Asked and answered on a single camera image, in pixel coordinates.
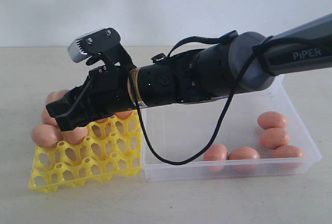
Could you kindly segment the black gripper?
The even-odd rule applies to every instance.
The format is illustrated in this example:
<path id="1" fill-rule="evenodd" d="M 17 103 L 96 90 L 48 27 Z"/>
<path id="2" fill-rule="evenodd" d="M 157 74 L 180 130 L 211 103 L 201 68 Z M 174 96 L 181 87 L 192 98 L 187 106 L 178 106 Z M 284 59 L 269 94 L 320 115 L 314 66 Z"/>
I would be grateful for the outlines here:
<path id="1" fill-rule="evenodd" d="M 61 98 L 46 105 L 61 131 L 85 127 L 88 123 L 110 117 L 117 112 L 132 110 L 128 65 L 110 69 L 93 69 L 81 86 L 67 91 Z"/>

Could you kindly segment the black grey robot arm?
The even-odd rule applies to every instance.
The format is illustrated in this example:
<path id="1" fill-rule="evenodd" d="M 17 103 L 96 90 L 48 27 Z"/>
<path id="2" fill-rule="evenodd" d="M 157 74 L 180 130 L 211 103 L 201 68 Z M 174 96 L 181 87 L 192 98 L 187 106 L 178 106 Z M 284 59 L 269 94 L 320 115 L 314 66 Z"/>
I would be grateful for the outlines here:
<path id="1" fill-rule="evenodd" d="M 62 131 L 73 130 L 137 107 L 211 102 L 235 94 L 261 91 L 274 78 L 331 67 L 331 15 L 272 37 L 231 31 L 219 38 L 188 37 L 179 42 L 206 49 L 159 54 L 152 65 L 137 67 L 113 28 L 75 39 L 71 59 L 92 65 L 85 82 L 46 109 Z"/>

